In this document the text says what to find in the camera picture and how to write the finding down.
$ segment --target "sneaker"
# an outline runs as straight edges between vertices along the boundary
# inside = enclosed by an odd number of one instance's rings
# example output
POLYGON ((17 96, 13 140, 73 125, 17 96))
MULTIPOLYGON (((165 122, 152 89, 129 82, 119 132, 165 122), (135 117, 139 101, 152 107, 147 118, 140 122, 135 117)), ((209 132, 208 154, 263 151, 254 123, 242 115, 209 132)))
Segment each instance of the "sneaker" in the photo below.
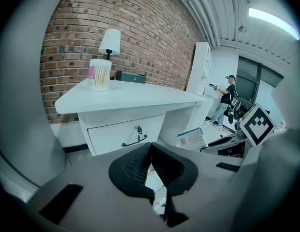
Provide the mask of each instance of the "sneaker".
POLYGON ((223 131, 223 126, 218 126, 218 125, 214 125, 214 126, 215 126, 215 128, 217 128, 218 130, 223 131))
POLYGON ((210 122, 210 120, 205 120, 204 123, 205 123, 206 125, 212 126, 212 122, 210 122))

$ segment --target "fluorescent light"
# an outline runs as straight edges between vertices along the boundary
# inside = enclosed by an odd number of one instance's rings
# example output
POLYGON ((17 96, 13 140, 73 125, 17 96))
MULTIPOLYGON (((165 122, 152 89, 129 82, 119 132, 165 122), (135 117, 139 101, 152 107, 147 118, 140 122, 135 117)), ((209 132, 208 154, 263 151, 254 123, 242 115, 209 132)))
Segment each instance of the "fluorescent light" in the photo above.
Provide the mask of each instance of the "fluorescent light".
POLYGON ((267 21, 269 23, 272 23, 272 24, 282 28, 283 30, 285 30, 289 34, 291 34, 295 39, 297 39, 297 40, 300 39, 300 35, 295 30, 294 27, 292 27, 290 24, 283 21, 282 19, 275 17, 274 15, 268 14, 264 11, 249 8, 249 16, 261 19, 263 21, 267 21))

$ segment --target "cotton swab container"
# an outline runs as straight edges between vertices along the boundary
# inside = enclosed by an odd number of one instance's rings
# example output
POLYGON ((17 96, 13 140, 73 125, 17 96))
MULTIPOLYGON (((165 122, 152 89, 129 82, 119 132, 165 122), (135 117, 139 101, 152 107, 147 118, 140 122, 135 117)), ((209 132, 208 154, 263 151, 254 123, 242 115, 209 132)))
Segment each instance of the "cotton swab container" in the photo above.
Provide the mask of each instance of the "cotton swab container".
POLYGON ((90 90, 106 91, 109 89, 111 61, 91 59, 89 70, 90 90))

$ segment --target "brick wall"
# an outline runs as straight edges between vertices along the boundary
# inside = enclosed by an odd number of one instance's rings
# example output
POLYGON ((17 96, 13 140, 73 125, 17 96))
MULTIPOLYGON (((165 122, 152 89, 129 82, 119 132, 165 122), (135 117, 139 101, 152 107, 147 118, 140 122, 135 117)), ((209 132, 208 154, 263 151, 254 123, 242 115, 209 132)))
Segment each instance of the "brick wall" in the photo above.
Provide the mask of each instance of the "brick wall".
POLYGON ((145 74, 147 83, 183 89, 194 43, 195 24, 179 0, 61 0, 43 42, 40 82, 50 123, 77 120, 59 115, 54 102, 87 78, 91 58, 105 31, 121 31, 121 54, 110 58, 112 73, 145 74))

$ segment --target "ceiling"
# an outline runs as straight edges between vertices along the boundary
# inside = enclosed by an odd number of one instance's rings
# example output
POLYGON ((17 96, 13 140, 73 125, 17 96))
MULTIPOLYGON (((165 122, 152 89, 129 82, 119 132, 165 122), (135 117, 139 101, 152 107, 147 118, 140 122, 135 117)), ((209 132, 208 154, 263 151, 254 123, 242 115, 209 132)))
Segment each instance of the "ceiling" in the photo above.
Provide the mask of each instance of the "ceiling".
POLYGON ((300 57, 300 41, 269 22, 249 17, 249 8, 262 10, 298 28, 282 0, 181 0, 194 18, 204 41, 262 56, 289 72, 300 57), (243 24, 246 33, 240 32, 243 24))

